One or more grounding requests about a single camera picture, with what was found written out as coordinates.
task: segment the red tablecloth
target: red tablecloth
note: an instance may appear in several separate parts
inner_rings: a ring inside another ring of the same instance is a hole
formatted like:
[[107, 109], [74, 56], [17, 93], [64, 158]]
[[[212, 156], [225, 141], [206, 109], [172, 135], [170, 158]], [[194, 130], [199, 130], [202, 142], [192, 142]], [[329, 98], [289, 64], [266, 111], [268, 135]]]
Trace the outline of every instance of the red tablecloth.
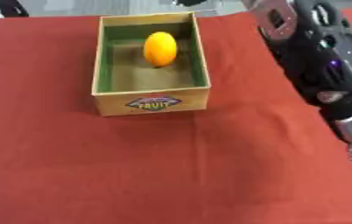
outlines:
[[249, 14], [199, 19], [208, 110], [107, 118], [97, 23], [0, 20], [0, 224], [352, 223], [345, 144]]

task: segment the wooden box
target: wooden box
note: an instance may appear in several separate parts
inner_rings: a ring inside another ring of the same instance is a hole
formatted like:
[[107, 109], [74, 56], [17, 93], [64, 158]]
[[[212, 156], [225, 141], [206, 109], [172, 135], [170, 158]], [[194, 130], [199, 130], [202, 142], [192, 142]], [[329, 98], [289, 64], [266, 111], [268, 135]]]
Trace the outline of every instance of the wooden box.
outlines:
[[[154, 32], [176, 39], [170, 66], [144, 59], [144, 42]], [[101, 17], [92, 95], [102, 116], [205, 109], [210, 87], [193, 12]]]

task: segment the box rim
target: box rim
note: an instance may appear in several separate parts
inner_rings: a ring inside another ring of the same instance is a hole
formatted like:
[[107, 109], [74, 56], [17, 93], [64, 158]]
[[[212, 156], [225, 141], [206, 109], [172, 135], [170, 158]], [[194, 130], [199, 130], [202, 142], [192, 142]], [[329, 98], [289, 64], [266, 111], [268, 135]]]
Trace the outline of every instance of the box rim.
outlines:
[[[182, 88], [166, 88], [166, 89], [153, 89], [153, 90], [140, 90], [140, 91], [122, 91], [122, 92], [108, 92], [108, 93], [99, 93], [98, 92], [98, 85], [97, 82], [100, 78], [100, 58], [102, 57], [101, 52], [103, 45], [100, 44], [103, 42], [104, 39], [104, 31], [103, 31], [103, 26], [104, 26], [104, 19], [106, 18], [131, 18], [131, 17], [148, 17], [148, 16], [161, 16], [161, 15], [174, 15], [174, 14], [184, 14], [184, 15], [190, 15], [192, 17], [192, 22], [194, 29], [196, 30], [195, 32], [195, 38], [198, 40], [198, 47], [200, 50], [200, 59], [202, 63], [202, 68], [203, 68], [203, 73], [204, 73], [204, 78], [206, 80], [206, 85], [204, 87], [182, 87]], [[94, 77], [92, 81], [92, 88], [91, 88], [91, 94], [93, 96], [106, 96], [106, 95], [139, 95], [139, 94], [154, 94], [154, 93], [164, 93], [164, 92], [179, 92], [179, 91], [186, 91], [186, 90], [205, 90], [205, 89], [210, 89], [212, 87], [210, 77], [208, 75], [208, 66], [206, 62], [206, 55], [203, 50], [203, 45], [201, 43], [201, 32], [199, 30], [199, 26], [196, 20], [194, 11], [182, 11], [182, 12], [167, 12], [167, 13], [152, 13], [152, 14], [141, 14], [141, 15], [134, 15], [134, 16], [101, 16], [100, 17], [100, 23], [98, 27], [98, 38], [97, 38], [97, 47], [96, 47], [96, 55], [95, 55], [95, 70], [94, 70]]]

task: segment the purple light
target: purple light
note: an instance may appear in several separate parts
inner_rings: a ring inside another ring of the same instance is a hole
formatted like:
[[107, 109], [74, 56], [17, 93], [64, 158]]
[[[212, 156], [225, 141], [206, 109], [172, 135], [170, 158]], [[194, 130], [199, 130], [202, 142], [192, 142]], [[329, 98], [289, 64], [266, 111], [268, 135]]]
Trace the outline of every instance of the purple light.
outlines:
[[332, 66], [334, 66], [334, 67], [338, 67], [339, 65], [340, 65], [340, 61], [339, 60], [337, 60], [337, 59], [332, 59], [331, 61], [330, 61], [330, 65], [332, 65]]

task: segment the orange fruit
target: orange fruit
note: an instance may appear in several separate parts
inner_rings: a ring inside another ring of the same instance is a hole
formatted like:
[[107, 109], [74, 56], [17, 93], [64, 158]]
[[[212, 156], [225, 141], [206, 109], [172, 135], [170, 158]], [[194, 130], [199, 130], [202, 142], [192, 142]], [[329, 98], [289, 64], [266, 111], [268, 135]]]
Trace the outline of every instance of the orange fruit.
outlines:
[[171, 64], [176, 58], [177, 51], [176, 40], [167, 32], [154, 32], [144, 42], [144, 58], [155, 67]]

